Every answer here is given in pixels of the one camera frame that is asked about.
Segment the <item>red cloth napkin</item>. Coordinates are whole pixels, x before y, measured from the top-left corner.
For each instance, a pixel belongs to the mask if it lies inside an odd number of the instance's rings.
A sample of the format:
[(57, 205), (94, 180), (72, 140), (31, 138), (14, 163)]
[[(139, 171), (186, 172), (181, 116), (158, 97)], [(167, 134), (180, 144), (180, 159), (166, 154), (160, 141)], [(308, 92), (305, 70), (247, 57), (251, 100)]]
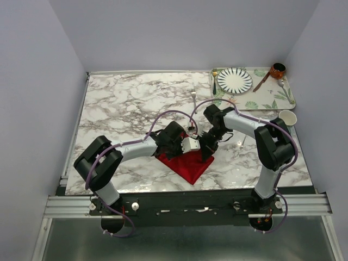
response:
[[(187, 133), (183, 130), (179, 131), (179, 133), (174, 135), (169, 134), (164, 130), (151, 133), (151, 138), (155, 142), (157, 138), (171, 138), (174, 140), (179, 136), (182, 136), (183, 138), (188, 137)], [(160, 157), (156, 159), (158, 159), (160, 162), (162, 162), (165, 166), (174, 171), (176, 174), (181, 176), (191, 185), (195, 184), (198, 178), (202, 176), (202, 174), (214, 161), (214, 157), (212, 156), (206, 162), (203, 162), (201, 158), (201, 149), (199, 151), (183, 153), (182, 155), (172, 158), (171, 160), (166, 159), (164, 155), (160, 155)]]

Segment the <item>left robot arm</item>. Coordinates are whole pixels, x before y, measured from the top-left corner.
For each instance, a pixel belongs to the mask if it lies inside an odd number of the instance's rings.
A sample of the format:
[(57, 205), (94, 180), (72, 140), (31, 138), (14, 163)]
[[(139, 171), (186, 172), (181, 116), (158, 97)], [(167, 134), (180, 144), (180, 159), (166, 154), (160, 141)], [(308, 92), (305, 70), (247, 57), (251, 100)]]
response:
[(164, 129), (151, 132), (141, 142), (129, 141), (115, 147), (104, 135), (97, 137), (75, 160), (73, 167), (89, 189), (102, 201), (102, 209), (109, 215), (120, 210), (120, 194), (111, 182), (118, 166), (140, 157), (157, 157), (166, 153), (170, 158), (182, 154), (181, 142), (186, 131), (177, 122)]

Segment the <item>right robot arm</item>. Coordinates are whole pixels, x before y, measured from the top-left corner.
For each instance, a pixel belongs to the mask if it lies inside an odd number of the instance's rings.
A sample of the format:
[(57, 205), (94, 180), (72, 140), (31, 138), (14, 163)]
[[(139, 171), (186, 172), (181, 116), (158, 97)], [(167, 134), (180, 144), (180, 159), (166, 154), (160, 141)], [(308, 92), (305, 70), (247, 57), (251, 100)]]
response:
[(275, 198), (282, 172), (298, 157), (296, 143), (284, 121), (280, 118), (272, 121), (257, 120), (234, 108), (221, 110), (214, 104), (208, 106), (203, 114), (212, 125), (208, 132), (198, 136), (203, 161), (216, 152), (218, 142), (227, 132), (236, 130), (254, 138), (262, 168), (251, 192), (250, 206), (256, 213), (264, 212)]

